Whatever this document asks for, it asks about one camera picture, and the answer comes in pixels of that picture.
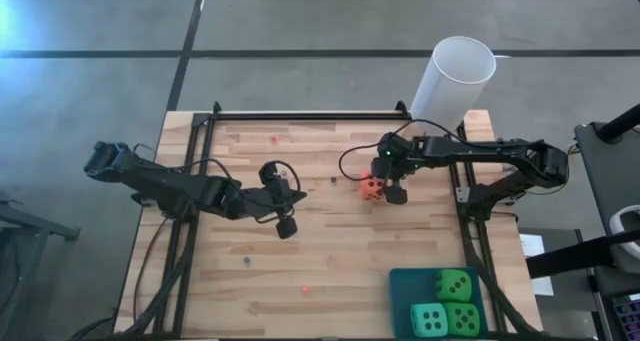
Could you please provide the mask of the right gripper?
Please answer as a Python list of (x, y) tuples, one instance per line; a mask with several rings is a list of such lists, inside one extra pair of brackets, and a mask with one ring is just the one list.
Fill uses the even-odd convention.
[(371, 161), (371, 175), (374, 178), (388, 179), (384, 187), (386, 202), (395, 205), (406, 204), (407, 191), (401, 187), (399, 179), (424, 167), (424, 160), (420, 158), (411, 141), (392, 132), (382, 136), (377, 152), (378, 156)]

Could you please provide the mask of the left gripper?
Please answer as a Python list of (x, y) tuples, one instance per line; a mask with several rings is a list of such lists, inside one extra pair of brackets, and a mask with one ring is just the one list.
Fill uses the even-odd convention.
[[(289, 180), (282, 177), (277, 170), (281, 164), (289, 168), (294, 176), (296, 186), (291, 188)], [(297, 231), (293, 217), (294, 205), (307, 197), (301, 190), (299, 178), (293, 168), (284, 161), (274, 160), (265, 163), (259, 170), (262, 187), (244, 188), (240, 190), (245, 211), (255, 220), (278, 219), (276, 230), (280, 239), (288, 239)]]

